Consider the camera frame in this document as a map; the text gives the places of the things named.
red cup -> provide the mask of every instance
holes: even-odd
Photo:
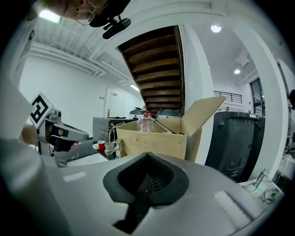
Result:
[[[98,141],[98,149],[100,151],[104,151],[106,149],[106,142],[105,141]]]

wooden staircase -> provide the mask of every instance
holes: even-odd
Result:
[[[119,46],[147,110],[184,113],[183,53],[177,26],[156,29]]]

metal railing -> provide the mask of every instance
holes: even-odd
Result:
[[[214,91],[214,97],[219,97],[219,96],[226,97],[227,101],[242,103],[242,95],[240,94],[231,94],[231,93],[226,93],[221,91]]]

cardboard box flap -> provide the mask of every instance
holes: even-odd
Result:
[[[192,136],[218,111],[225,99],[211,97],[195,101],[181,118],[181,132]]]

black opening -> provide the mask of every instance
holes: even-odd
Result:
[[[124,220],[114,226],[131,234],[152,206],[176,202],[189,186],[186,173],[153,153],[137,158],[109,171],[104,186],[115,202],[128,203]]]

